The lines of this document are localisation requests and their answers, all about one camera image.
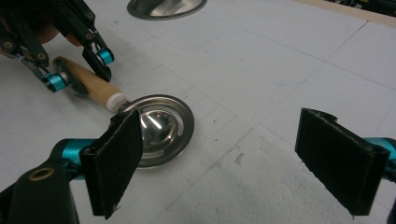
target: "metal rim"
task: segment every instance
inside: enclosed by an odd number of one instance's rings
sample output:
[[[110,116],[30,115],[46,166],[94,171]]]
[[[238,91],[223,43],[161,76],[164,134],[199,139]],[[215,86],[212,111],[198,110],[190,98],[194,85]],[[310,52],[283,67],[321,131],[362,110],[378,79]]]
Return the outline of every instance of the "metal rim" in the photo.
[[[187,10],[187,11],[181,12],[181,13],[177,13],[174,15],[169,15],[169,16],[150,16],[145,13],[142,13],[141,11],[136,10],[136,5],[138,4],[138,1],[142,1],[142,0],[131,0],[129,2],[127,10],[131,15],[133,15],[134,17],[136,17],[138,19],[147,20],[147,21],[165,21],[165,20],[177,19],[177,18],[188,16],[188,15],[192,14],[195,11],[198,11],[199,9],[204,7],[207,0],[202,0],[198,6],[192,8],[190,10]]]
[[[171,115],[178,118],[178,122],[182,125],[182,133],[176,135],[172,139],[171,144],[158,148],[157,155],[149,155],[143,149],[143,157],[139,162],[139,168],[149,168],[164,164],[172,160],[175,156],[180,154],[187,146],[192,138],[194,130],[194,117],[191,109],[181,100],[169,95],[149,95],[132,101],[120,108],[120,112],[137,110],[139,113],[144,113],[151,110],[167,111]]]

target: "round metal plate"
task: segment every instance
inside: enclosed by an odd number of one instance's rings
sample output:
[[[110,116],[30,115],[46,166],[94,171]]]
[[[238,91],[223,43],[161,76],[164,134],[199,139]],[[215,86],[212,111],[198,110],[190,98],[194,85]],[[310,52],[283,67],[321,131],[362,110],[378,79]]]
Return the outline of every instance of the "round metal plate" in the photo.
[[[137,110],[143,137],[143,156],[138,167],[148,168],[166,163],[190,142],[194,117],[181,100],[169,95],[150,95],[120,108],[120,112]]]
[[[142,20],[170,20],[187,16],[206,4],[206,0],[131,0],[128,12]]]

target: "tool handle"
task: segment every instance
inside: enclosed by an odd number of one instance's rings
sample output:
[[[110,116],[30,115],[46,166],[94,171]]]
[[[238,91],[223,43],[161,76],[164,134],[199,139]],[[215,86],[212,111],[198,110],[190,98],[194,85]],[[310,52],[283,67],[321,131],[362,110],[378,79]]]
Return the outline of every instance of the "tool handle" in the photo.
[[[81,64],[64,57],[54,59],[56,60],[63,61],[74,77],[85,86],[90,97],[108,110],[116,112],[122,104],[128,102],[124,93]]]

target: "white table surface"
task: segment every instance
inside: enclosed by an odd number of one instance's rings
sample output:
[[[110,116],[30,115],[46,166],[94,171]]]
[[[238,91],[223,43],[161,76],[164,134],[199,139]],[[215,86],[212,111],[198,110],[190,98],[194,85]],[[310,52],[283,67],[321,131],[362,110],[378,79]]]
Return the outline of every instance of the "white table surface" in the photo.
[[[394,28],[290,0],[208,0],[171,21],[136,19],[125,0],[87,4],[116,56],[111,83],[131,99],[176,96],[195,130],[180,156],[136,171],[108,221],[72,181],[81,223],[386,223],[395,184],[381,181],[370,216],[353,219],[294,144],[302,107],[361,137],[396,138]],[[45,49],[88,66],[61,35]],[[58,141],[99,137],[112,116],[0,58],[0,190]]]

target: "stainless steel bowl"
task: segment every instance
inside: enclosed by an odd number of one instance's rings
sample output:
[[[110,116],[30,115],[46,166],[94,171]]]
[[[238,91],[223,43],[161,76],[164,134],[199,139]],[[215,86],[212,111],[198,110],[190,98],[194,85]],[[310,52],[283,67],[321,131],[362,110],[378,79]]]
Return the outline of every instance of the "stainless steel bowl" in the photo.
[[[137,110],[143,138],[138,167],[147,168],[172,160],[190,142],[194,117],[181,100],[169,95],[150,95],[123,105],[120,112]]]
[[[206,4],[206,0],[131,0],[128,12],[142,20],[170,20],[187,16]]]

